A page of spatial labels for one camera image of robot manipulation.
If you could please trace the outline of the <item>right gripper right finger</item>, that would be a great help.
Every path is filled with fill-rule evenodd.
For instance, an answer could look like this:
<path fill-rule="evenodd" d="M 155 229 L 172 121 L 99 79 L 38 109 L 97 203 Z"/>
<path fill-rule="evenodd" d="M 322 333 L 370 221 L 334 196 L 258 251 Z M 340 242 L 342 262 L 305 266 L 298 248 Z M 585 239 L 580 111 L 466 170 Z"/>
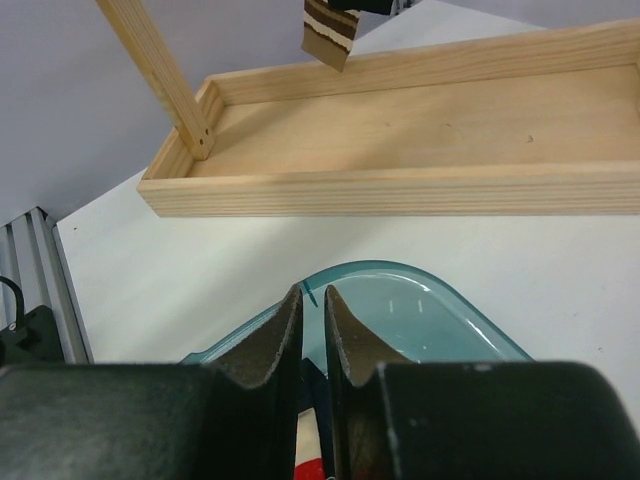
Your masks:
<path fill-rule="evenodd" d="M 339 479 L 635 479 L 611 384 L 572 362 L 415 363 L 324 300 Z"/>

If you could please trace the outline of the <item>navy sock red white cuff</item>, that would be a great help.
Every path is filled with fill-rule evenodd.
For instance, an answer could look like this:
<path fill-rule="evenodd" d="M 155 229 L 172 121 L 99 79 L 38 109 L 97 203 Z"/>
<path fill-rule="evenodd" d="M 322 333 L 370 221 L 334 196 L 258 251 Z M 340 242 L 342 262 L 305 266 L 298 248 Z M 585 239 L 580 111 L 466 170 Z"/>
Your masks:
<path fill-rule="evenodd" d="M 308 358 L 301 363 L 294 479 L 334 479 L 329 383 Z"/>

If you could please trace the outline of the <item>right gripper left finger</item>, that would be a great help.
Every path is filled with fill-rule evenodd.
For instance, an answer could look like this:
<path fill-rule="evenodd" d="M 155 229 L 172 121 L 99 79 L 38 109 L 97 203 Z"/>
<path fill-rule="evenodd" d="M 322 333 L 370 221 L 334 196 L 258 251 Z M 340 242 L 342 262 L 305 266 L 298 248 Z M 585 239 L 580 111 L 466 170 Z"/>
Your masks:
<path fill-rule="evenodd" d="M 209 364 L 1 372 L 5 479 L 290 479 L 303 294 Z"/>

